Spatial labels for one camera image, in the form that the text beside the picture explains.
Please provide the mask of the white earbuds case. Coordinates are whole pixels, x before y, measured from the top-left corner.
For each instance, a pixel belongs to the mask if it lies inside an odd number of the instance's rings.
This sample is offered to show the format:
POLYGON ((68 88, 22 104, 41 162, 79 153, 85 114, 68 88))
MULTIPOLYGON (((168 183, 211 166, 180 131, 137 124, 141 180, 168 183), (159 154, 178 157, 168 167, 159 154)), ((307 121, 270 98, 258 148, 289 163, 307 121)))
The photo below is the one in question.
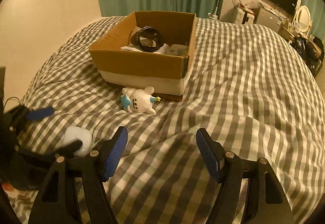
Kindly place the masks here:
POLYGON ((70 126, 64 133, 62 146, 67 146, 76 141, 81 142, 81 146, 73 154, 77 157, 83 157, 90 151, 92 138, 93 136, 89 130, 82 127, 70 126))

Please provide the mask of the white sock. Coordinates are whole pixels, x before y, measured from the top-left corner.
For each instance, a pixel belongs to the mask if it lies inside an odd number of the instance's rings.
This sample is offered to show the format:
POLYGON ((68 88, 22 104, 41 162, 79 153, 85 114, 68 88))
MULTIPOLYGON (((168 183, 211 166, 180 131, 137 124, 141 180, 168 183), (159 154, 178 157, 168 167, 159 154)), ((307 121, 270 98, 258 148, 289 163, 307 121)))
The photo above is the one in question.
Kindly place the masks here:
MULTIPOLYGON (((122 46, 120 48, 121 51, 128 51, 128 52, 144 52, 146 53, 145 50, 143 50, 142 48, 138 47, 138 46, 122 46)), ((154 52, 149 52, 151 54, 166 54, 165 49, 164 48, 159 48, 157 51, 154 52)))

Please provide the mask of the black round pouch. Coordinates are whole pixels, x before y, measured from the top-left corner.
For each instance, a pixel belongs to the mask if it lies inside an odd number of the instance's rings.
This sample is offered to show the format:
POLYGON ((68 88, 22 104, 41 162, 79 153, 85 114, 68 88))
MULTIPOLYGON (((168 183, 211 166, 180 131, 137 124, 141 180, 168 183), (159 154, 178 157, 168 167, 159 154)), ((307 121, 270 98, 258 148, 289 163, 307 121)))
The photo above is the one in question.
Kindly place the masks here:
POLYGON ((135 30, 130 37, 130 43, 142 48, 146 52, 154 52, 164 45, 164 39, 157 29, 145 26, 135 30))

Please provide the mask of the white plush toy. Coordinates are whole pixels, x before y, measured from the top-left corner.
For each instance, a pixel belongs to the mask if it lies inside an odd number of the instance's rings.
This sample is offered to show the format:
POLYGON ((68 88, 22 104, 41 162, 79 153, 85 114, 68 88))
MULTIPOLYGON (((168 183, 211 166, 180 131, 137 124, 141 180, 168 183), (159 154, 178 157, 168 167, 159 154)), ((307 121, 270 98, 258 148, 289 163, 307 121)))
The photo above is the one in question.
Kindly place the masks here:
POLYGON ((122 89, 121 103, 127 112, 146 113, 155 115, 153 109, 155 102, 160 102, 160 97, 154 97, 154 87, 147 86, 144 89, 125 87, 122 89))

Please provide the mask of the grey checkered bed duvet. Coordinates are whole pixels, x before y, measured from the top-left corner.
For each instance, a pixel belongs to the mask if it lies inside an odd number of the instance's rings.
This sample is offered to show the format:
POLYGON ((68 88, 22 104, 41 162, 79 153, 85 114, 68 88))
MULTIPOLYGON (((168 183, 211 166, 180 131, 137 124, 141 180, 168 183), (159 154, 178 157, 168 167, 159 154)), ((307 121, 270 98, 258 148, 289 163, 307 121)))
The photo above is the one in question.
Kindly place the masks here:
POLYGON ((22 101, 55 112, 29 124, 20 144, 50 153, 69 126, 89 130, 93 143, 124 126, 127 146, 104 184, 118 222, 204 223, 219 189, 196 144, 205 128, 240 158, 266 158, 295 222, 305 222, 324 195, 324 98, 298 53, 267 27, 200 18, 183 99, 157 102, 155 115, 130 114, 89 53, 120 20, 90 24, 43 64, 22 101))

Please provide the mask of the brown cardboard box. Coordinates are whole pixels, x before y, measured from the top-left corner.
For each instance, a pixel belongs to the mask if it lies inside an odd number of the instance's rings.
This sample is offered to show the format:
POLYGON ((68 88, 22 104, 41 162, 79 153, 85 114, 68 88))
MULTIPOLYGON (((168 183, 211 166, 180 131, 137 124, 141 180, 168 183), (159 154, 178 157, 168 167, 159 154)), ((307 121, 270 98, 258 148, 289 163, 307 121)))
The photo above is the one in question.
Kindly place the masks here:
POLYGON ((105 82, 154 87, 164 99, 181 101, 196 50, 196 14, 136 11, 94 42, 89 52, 105 82))

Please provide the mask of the black bag pile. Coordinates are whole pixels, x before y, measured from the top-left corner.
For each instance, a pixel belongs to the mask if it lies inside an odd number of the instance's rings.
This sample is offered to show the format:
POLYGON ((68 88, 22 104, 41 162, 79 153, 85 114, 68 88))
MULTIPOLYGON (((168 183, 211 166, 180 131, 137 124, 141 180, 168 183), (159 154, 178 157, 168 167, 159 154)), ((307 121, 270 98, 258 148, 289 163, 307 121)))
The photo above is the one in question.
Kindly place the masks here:
POLYGON ((309 40, 298 36, 294 38, 291 46, 298 52, 312 75, 316 77, 321 70, 324 60, 324 46, 322 41, 318 37, 309 40))

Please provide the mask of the wooden vanity desk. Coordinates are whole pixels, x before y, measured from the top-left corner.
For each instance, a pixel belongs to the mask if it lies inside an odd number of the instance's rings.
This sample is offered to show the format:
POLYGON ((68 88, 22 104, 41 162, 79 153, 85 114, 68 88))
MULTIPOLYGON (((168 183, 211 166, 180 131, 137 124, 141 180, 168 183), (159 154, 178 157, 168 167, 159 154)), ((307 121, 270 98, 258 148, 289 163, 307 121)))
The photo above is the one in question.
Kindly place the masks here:
POLYGON ((290 27, 284 25, 280 26, 278 34, 288 43, 294 42, 294 39, 299 36, 290 27))

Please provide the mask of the grey mini fridge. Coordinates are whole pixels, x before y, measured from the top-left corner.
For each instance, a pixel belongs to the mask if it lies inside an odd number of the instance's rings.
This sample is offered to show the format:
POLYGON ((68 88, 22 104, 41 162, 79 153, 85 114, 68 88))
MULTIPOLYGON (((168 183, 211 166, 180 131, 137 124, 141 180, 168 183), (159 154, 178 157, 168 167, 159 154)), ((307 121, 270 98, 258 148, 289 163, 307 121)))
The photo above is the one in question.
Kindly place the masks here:
POLYGON ((254 23, 263 25, 271 30, 278 32, 280 29, 279 17, 264 8, 256 8, 254 10, 255 20, 254 23))

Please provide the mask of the white suitcase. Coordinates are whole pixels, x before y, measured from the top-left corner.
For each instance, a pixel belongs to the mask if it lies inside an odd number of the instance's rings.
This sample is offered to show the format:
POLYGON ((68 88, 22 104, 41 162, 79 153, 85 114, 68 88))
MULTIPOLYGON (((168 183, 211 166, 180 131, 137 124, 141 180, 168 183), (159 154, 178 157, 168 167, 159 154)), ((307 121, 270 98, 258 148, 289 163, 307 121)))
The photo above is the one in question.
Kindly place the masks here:
POLYGON ((255 20, 255 14, 247 8, 236 7, 233 13, 233 23, 236 25, 251 25, 255 20))

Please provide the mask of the white oval vanity mirror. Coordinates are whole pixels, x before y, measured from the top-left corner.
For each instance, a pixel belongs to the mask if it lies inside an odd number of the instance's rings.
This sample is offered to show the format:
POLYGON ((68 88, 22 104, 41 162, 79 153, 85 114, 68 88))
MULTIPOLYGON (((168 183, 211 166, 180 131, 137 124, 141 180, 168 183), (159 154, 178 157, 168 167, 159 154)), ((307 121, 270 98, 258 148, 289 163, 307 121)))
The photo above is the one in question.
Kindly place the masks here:
POLYGON ((300 6, 295 14, 294 21, 300 25, 301 33, 308 33, 312 27, 312 17, 306 5, 300 6))

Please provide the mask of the clear large water jug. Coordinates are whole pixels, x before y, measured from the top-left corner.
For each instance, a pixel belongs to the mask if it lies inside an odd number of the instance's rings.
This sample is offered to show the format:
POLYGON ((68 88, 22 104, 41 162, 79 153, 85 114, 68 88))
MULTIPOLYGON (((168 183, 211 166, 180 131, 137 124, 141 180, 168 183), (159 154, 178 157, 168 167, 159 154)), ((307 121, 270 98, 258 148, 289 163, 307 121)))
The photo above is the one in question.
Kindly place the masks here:
POLYGON ((213 19, 213 20, 218 20, 218 16, 216 14, 212 14, 212 13, 208 13, 209 18, 213 19))

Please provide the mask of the green curtain right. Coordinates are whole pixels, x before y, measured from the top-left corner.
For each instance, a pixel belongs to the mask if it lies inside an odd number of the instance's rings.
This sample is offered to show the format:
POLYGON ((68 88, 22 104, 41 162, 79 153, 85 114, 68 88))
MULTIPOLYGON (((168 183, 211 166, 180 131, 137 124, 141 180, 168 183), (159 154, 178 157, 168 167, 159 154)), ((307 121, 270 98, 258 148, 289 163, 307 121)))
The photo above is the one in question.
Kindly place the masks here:
POLYGON ((324 42, 325 35, 325 18, 324 18, 324 1, 323 0, 302 0, 302 5, 308 7, 311 18, 312 27, 310 33, 324 42))

